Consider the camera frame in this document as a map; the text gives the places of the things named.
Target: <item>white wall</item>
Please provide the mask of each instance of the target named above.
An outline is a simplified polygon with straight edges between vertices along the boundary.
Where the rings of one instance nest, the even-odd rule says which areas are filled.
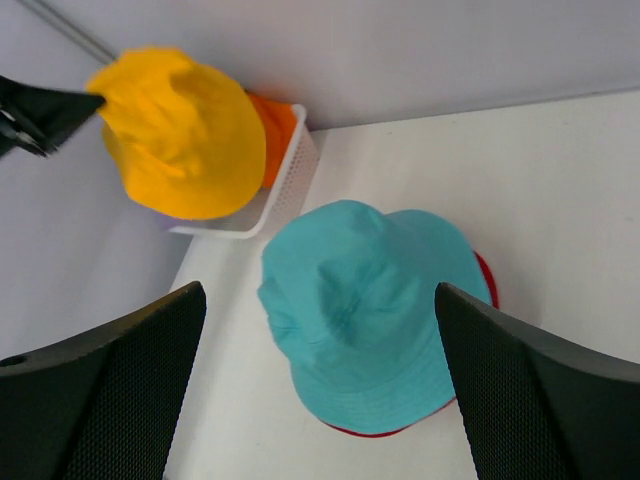
[[[99,65],[14,2],[0,74],[82,89]],[[55,156],[0,159],[0,358],[126,314],[170,288],[187,237],[128,200],[94,119]]]
[[[640,85],[635,0],[48,0],[114,49],[179,45],[338,126]]]

